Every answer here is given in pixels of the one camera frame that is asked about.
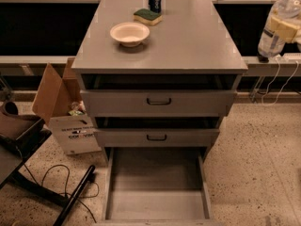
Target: concrete floor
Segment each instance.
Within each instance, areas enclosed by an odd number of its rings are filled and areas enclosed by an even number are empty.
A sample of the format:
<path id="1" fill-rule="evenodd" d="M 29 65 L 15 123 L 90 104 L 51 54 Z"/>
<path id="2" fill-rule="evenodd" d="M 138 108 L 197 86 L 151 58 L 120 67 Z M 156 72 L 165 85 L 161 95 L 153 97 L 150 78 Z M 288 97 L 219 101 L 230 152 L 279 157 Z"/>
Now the concrete floor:
<path id="1" fill-rule="evenodd" d="M 20 114 L 31 103 L 17 103 Z M 301 104 L 261 105 L 236 102 L 221 125 L 221 134 L 204 163 L 214 219 L 225 226 L 301 225 Z M 70 168 L 72 192 L 89 165 L 96 166 L 97 197 L 82 199 L 97 222 L 101 220 L 106 168 L 101 152 L 65 155 L 50 137 L 26 163 L 38 182 L 56 164 Z M 25 168 L 21 172 L 30 178 Z M 52 170 L 44 186 L 63 192 L 67 172 Z M 88 184 L 82 196 L 93 196 Z M 0 225 L 53 225 L 60 208 L 19 188 L 0 190 Z M 91 225 L 93 219 L 79 202 L 64 225 Z"/>

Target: open cardboard box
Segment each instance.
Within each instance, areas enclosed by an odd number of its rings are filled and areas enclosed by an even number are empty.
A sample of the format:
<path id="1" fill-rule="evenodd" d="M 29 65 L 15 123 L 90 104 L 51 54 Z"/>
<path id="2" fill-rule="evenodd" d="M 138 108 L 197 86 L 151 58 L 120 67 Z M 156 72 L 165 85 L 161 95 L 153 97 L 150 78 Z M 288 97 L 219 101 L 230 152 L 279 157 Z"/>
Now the open cardboard box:
<path id="1" fill-rule="evenodd" d="M 74 58 L 67 61 L 61 78 L 51 64 L 45 68 L 32 110 L 42 117 L 65 154 L 101 150 L 94 137 L 94 126 L 87 115 L 70 116 L 73 102 L 82 101 L 75 73 Z"/>

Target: black drawer handle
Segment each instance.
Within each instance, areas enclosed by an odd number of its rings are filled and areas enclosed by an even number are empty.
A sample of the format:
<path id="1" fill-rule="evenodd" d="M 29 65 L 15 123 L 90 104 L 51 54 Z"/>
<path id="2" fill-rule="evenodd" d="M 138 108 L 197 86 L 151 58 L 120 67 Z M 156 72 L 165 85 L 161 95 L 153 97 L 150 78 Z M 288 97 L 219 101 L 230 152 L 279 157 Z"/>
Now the black drawer handle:
<path id="1" fill-rule="evenodd" d="M 161 138 L 159 138 L 159 137 L 152 137 L 150 135 L 147 135 L 147 140 L 150 140 L 150 141 L 166 141 L 167 140 L 167 135 L 164 135 Z"/>
<path id="2" fill-rule="evenodd" d="M 170 105 L 171 104 L 171 98 L 168 98 L 168 101 L 166 102 L 153 102 L 150 98 L 147 98 L 147 103 L 149 105 Z"/>

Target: speckled floor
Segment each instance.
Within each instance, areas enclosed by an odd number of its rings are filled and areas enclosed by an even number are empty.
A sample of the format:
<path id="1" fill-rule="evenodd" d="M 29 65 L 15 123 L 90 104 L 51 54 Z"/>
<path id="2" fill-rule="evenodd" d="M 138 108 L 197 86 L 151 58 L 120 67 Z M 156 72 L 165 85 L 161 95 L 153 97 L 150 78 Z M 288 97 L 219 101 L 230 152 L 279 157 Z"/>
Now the speckled floor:
<path id="1" fill-rule="evenodd" d="M 30 103 L 18 103 L 20 113 Z M 37 181 L 46 170 L 64 164 L 71 170 L 72 192 L 89 165 L 96 166 L 97 197 L 82 199 L 96 220 L 101 220 L 106 168 L 102 153 L 67 156 L 50 137 L 27 162 Z M 301 104 L 271 106 L 235 103 L 221 125 L 221 134 L 205 163 L 214 218 L 225 226 L 301 225 Z M 21 172 L 30 178 L 28 172 Z M 67 172 L 54 169 L 44 185 L 63 192 Z M 82 196 L 97 193 L 87 185 Z M 0 225 L 53 225 L 60 208 L 14 186 L 0 190 Z M 64 225 L 91 225 L 88 210 L 76 203 Z"/>

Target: white bottle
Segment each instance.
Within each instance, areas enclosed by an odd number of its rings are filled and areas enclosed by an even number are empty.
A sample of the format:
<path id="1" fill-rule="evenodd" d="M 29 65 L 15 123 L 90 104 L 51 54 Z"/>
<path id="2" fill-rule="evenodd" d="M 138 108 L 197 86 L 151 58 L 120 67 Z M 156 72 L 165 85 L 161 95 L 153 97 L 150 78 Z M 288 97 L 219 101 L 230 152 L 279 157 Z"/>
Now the white bottle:
<path id="1" fill-rule="evenodd" d="M 277 15 L 279 19 L 296 18 L 301 11 L 300 1 L 301 0 L 277 0 L 272 6 L 258 45 L 258 52 L 263 57 L 274 57 L 278 55 L 285 45 L 285 41 L 270 29 L 271 16 Z"/>

